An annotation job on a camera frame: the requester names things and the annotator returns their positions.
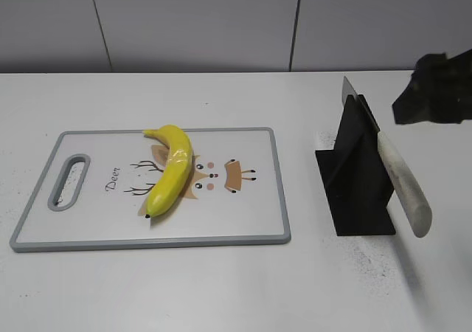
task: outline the cutting board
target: cutting board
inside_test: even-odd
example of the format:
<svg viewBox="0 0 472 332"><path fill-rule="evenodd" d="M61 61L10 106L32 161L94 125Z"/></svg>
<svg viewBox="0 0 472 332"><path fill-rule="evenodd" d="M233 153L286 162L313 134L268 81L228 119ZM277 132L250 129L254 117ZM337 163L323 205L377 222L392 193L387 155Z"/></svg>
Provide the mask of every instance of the cutting board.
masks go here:
<svg viewBox="0 0 472 332"><path fill-rule="evenodd" d="M276 244L290 240L274 132L187 129L190 179L174 207L146 219L143 204L165 169L163 144L142 131L59 136L13 233L17 252ZM81 162L70 201L59 205Z"/></svg>

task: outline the yellow banana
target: yellow banana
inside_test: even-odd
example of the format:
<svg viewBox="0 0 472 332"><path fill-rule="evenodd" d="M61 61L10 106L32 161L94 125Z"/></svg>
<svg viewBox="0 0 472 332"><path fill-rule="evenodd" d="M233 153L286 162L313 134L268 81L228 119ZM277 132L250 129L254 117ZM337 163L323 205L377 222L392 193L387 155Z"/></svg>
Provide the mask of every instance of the yellow banana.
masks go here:
<svg viewBox="0 0 472 332"><path fill-rule="evenodd" d="M189 137L175 125L143 131L169 148L164 173L147 197L146 218L167 212L184 188L192 169L192 144Z"/></svg>

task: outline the knife block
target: knife block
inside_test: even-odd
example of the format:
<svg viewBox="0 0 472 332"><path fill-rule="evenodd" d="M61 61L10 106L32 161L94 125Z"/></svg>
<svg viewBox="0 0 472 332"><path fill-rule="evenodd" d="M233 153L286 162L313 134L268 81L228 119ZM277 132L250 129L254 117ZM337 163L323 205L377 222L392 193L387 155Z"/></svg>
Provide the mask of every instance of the knife block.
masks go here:
<svg viewBox="0 0 472 332"><path fill-rule="evenodd" d="M338 236L395 234L386 210L393 185L378 155L377 131L352 95L334 149L316 151L316 159Z"/></svg>

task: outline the white knife handle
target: white knife handle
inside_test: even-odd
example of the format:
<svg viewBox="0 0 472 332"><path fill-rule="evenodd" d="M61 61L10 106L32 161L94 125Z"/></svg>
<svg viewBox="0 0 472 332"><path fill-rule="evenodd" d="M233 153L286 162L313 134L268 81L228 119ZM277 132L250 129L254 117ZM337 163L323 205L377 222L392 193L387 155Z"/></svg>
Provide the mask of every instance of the white knife handle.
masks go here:
<svg viewBox="0 0 472 332"><path fill-rule="evenodd" d="M432 212L420 185L405 160L383 131L377 134L378 153L406 217L416 237L424 237L431 227Z"/></svg>

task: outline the knife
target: knife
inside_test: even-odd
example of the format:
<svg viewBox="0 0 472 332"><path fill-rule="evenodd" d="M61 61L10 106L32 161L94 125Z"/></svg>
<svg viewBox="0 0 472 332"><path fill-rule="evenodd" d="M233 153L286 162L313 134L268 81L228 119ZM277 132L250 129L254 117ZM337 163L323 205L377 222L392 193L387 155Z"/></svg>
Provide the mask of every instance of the knife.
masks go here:
<svg viewBox="0 0 472 332"><path fill-rule="evenodd" d="M387 135L378 127L364 96L357 94L347 77L344 76L341 96L343 105L346 103L348 95L352 95L354 100L367 112L374 129L377 131L378 154L392 181L395 192L397 192L413 233L418 238L424 237L431 228L433 215L420 185L403 157L398 153Z"/></svg>

